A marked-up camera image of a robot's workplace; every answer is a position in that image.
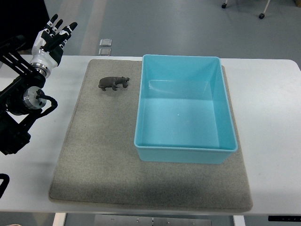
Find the black white robotic left hand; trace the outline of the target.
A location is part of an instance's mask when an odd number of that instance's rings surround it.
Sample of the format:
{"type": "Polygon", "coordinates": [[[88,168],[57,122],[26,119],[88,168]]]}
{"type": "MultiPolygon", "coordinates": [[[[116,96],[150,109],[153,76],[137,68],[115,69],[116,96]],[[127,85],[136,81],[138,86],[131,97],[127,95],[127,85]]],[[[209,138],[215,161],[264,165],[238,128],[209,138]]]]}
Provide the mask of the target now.
{"type": "Polygon", "coordinates": [[[59,29],[62,23],[63,20],[55,14],[38,33],[32,47],[32,65],[44,65],[49,70],[59,66],[63,49],[78,25],[73,22],[59,29]]]}

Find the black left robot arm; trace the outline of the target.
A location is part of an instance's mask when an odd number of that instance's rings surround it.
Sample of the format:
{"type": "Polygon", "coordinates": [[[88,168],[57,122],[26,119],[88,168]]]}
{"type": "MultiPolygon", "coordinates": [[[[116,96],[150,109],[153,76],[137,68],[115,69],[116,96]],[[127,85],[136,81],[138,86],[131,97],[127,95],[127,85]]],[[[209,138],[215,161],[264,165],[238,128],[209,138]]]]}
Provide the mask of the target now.
{"type": "Polygon", "coordinates": [[[0,43],[0,60],[18,74],[0,92],[0,151],[16,154],[29,143],[29,129],[34,122],[52,111],[58,103],[42,88],[49,69],[41,63],[28,63],[17,50],[25,44],[25,37],[14,36],[0,43]]]}

